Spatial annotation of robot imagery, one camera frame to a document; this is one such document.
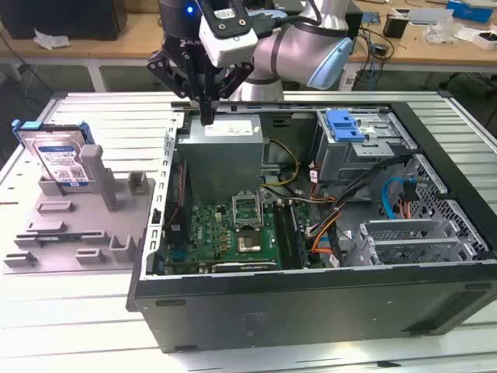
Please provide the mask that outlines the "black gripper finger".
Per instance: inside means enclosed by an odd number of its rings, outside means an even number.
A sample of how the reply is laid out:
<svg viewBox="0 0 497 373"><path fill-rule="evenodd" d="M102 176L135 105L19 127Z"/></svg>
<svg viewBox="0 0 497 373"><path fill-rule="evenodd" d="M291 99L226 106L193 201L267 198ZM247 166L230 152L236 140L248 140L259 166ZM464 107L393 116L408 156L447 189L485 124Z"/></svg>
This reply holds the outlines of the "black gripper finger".
<svg viewBox="0 0 497 373"><path fill-rule="evenodd" d="M239 62L232 68L207 69L207 125L214 122L216 106L214 102L227 99L248 78L254 70L252 62Z"/></svg>
<svg viewBox="0 0 497 373"><path fill-rule="evenodd" d="M156 51L148 60L147 69L179 98L195 102L200 112L200 123L208 125L208 100L205 86L200 81L193 54L179 52L179 59L171 65L172 59L166 50Z"/></svg>

